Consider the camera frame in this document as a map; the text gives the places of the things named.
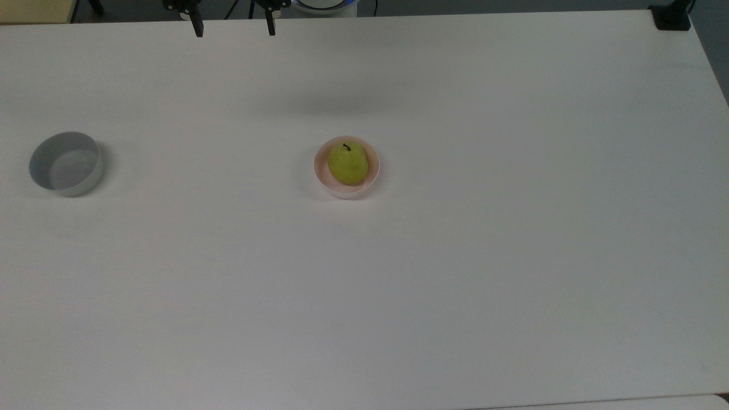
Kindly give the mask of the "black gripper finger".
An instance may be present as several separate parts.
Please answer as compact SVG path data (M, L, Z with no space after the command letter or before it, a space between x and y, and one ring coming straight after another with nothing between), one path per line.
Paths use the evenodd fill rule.
M200 1L193 0L164 0L162 7L167 11L174 11L182 20L189 21L195 31L195 36L203 37L204 23L199 13Z
M264 1L255 0L255 5L258 5L265 13L265 21L267 23L268 34L270 36L276 36L276 19L280 17L281 12L285 8L291 6L291 1Z

